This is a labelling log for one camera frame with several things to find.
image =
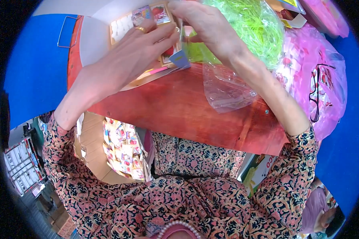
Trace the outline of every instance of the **person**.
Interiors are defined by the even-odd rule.
[[[242,155],[213,146],[205,149],[195,142],[183,148],[186,140],[158,133],[155,170],[165,176],[118,185],[99,181],[74,157],[72,128],[82,112],[148,70],[179,39],[174,25],[157,27],[146,20],[102,59],[82,68],[48,123],[45,168],[78,234],[84,238],[295,238],[317,162],[309,119],[218,9],[195,1],[170,2],[168,7],[197,32],[190,41],[204,42],[266,101],[289,143],[252,198],[232,177],[231,165]],[[202,172],[203,164],[211,175]],[[178,175],[188,167],[194,178]]]
[[[341,213],[339,207],[329,208],[327,196],[330,192],[316,177],[311,186],[311,194],[306,201],[302,212],[302,227],[300,232],[311,234],[313,232],[326,232],[330,223]]]

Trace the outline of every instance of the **red table surface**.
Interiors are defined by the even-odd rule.
[[[68,89],[82,68],[79,45],[80,32],[69,52]],[[170,136],[255,154],[278,155],[287,142],[282,126],[261,98],[242,109],[218,114],[205,97],[201,64],[116,93],[88,110]]]

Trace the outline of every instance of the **blue wall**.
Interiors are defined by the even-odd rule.
[[[316,176],[348,217],[359,197],[359,43],[352,33],[329,41],[346,60],[348,102],[340,123],[322,142]]]

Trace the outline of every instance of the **pink shirt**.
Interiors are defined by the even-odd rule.
[[[328,205],[323,188],[318,187],[311,192],[306,201],[306,207],[302,212],[302,227],[300,232],[304,234],[313,233],[315,222],[321,211],[327,212]]]

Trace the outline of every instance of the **pile of seed packets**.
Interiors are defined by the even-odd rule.
[[[144,180],[144,151],[135,126],[106,117],[103,128],[108,165],[119,175]]]

